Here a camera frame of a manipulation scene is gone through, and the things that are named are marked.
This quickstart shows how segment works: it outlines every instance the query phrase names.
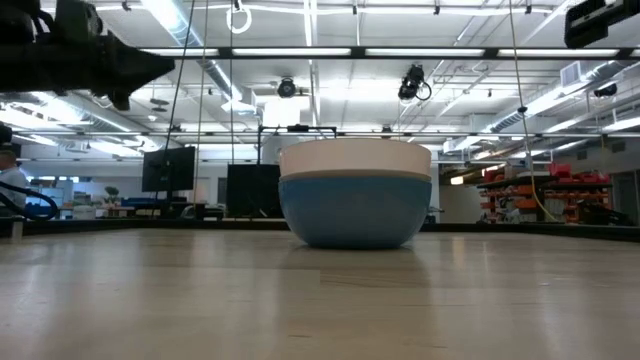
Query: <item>person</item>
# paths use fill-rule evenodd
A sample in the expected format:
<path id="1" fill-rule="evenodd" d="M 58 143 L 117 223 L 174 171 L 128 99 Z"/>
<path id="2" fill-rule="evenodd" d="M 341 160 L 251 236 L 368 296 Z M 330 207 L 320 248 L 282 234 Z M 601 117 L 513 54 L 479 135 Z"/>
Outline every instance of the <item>person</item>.
<path id="1" fill-rule="evenodd" d="M 11 150 L 0 150 L 0 181 L 9 185 L 26 188 L 29 185 L 27 177 L 18 168 L 16 163 L 16 154 Z M 0 187 L 0 192 L 9 200 L 13 201 L 18 207 L 23 208 L 27 203 L 27 195 Z M 0 216 L 10 216 L 13 212 L 9 211 L 4 204 L 0 203 Z"/>

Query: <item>ceiling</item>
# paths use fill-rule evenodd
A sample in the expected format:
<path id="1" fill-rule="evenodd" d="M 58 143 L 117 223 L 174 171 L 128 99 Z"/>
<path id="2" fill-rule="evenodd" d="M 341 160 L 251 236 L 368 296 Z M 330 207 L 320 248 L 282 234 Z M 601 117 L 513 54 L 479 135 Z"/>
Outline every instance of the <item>ceiling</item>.
<path id="1" fill-rule="evenodd" d="M 304 9 L 304 1 L 279 0 L 250 1 L 244 0 L 245 6 L 263 6 L 271 10 L 300 12 Z M 132 11 L 125 11 L 120 1 L 90 1 L 99 10 L 106 27 L 127 45 L 138 48 L 174 47 L 176 41 L 165 30 L 161 23 L 139 1 L 129 1 Z M 319 11 L 350 9 L 352 0 L 317 0 Z M 358 0 L 359 9 L 376 9 L 382 7 L 404 7 L 420 9 L 425 3 L 431 7 L 435 1 L 393 1 L 393 0 Z M 508 9 L 508 0 L 441 0 L 440 15 L 412 13 L 405 14 L 372 14 L 360 13 L 318 15 L 307 32 L 311 45 L 316 47 L 333 46 L 416 46 L 416 47 L 493 47 L 512 46 L 509 17 L 507 15 L 471 16 L 448 13 L 463 10 Z M 519 46 L 526 47 L 564 47 L 564 13 L 554 12 L 558 6 L 571 1 L 544 0 L 532 1 L 536 11 L 532 14 L 517 13 L 514 15 L 516 37 Z M 514 6 L 522 8 L 526 1 L 516 0 Z M 186 14 L 191 9 L 191 1 L 182 6 Z M 240 47 L 240 46 L 308 46 L 305 32 L 305 15 L 299 13 L 282 13 L 258 10 L 254 8 L 251 26 L 241 34 L 232 34 L 226 24 L 226 12 L 222 6 L 229 1 L 195 1 L 193 27 L 206 38 L 206 46 Z M 54 9 L 55 1 L 42 1 L 45 9 Z M 242 25 L 244 14 L 236 14 L 235 21 Z M 640 44 L 640 35 L 628 24 L 616 25 L 610 29 L 610 36 L 596 45 L 599 47 L 636 47 Z M 522 61 L 519 63 L 522 95 L 525 98 L 535 96 L 536 92 L 550 89 L 560 81 L 560 70 L 572 61 Z M 221 67 L 231 82 L 252 89 L 256 94 L 259 107 L 277 100 L 276 88 L 283 77 L 293 78 L 304 95 L 295 98 L 300 107 L 300 122 L 314 124 L 311 109 L 317 109 L 316 124 L 335 126 L 339 131 L 380 131 L 382 126 L 390 125 L 395 131 L 404 132 L 467 132 L 478 131 L 474 119 L 495 119 L 518 106 L 518 82 L 513 61 L 481 61 L 481 60 L 314 60 L 310 66 L 307 60 L 219 60 Z M 433 88 L 432 98 L 424 103 L 414 102 L 408 108 L 397 98 L 398 87 L 402 76 L 409 67 L 420 64 L 427 74 L 435 71 L 428 78 Z M 194 60 L 184 61 L 184 69 L 180 76 L 181 61 L 176 61 L 176 70 L 165 77 L 157 79 L 136 91 L 131 97 L 131 110 L 115 111 L 108 102 L 93 99 L 87 101 L 87 111 L 95 109 L 98 102 L 106 113 L 102 119 L 116 118 L 126 120 L 131 126 L 139 126 L 136 130 L 150 129 L 166 131 L 171 119 L 171 108 L 177 91 L 175 115 L 173 123 L 182 125 L 189 131 L 196 131 L 199 121 L 203 131 L 226 131 L 233 123 L 233 129 L 239 137 L 229 136 L 202 137 L 203 142 L 252 143 L 254 136 L 242 136 L 242 131 L 255 130 L 259 117 L 256 115 L 229 114 L 221 106 L 227 101 L 216 85 L 205 74 Z M 312 70 L 315 103 L 310 96 L 312 86 Z M 618 76 L 619 92 L 615 97 L 592 98 L 576 94 L 560 105 L 537 114 L 536 119 L 544 119 L 544 124 L 552 126 L 564 120 L 582 115 L 594 107 L 620 101 L 637 92 L 640 80 L 635 72 L 630 71 Z M 90 98 L 87 93 L 79 93 L 80 97 Z M 161 99 L 169 102 L 167 112 L 154 112 L 155 105 L 150 99 Z M 593 121 L 585 121 L 570 130 L 589 131 Z M 25 127 L 28 130 L 41 130 L 37 126 Z M 195 142 L 195 138 L 176 138 L 174 145 Z M 405 137 L 402 140 L 423 144 L 442 145 L 444 137 L 415 138 Z M 485 147 L 497 148 L 501 144 L 480 141 L 473 147 L 474 151 L 482 151 Z"/>

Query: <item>computer monitor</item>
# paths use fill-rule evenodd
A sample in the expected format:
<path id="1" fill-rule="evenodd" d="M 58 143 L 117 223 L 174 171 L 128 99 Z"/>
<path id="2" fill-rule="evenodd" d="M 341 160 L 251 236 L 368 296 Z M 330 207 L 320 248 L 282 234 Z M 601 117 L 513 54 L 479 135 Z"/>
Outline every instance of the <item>computer monitor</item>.
<path id="1" fill-rule="evenodd" d="M 279 181 L 279 165 L 229 165 L 227 216 L 282 218 L 278 194 Z"/>
<path id="2" fill-rule="evenodd" d="M 195 158 L 194 147 L 145 153 L 142 191 L 193 190 Z"/>

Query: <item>blue bowl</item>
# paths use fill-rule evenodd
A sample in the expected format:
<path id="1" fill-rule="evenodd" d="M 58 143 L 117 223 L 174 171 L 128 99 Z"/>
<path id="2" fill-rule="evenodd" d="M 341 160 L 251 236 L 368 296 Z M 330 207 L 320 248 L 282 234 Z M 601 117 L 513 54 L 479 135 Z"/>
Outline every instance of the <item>blue bowl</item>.
<path id="1" fill-rule="evenodd" d="M 390 249 L 424 223 L 431 182 L 411 177 L 336 176 L 281 180 L 291 230 L 309 246 Z"/>

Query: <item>bowl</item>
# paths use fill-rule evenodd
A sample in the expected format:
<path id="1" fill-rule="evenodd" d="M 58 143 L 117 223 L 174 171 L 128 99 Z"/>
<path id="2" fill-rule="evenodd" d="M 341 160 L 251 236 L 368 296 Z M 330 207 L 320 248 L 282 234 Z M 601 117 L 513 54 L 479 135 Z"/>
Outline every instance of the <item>bowl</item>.
<path id="1" fill-rule="evenodd" d="M 395 140 L 298 143 L 281 153 L 282 211 L 312 247 L 397 248 L 427 216 L 430 165 L 429 150 Z"/>

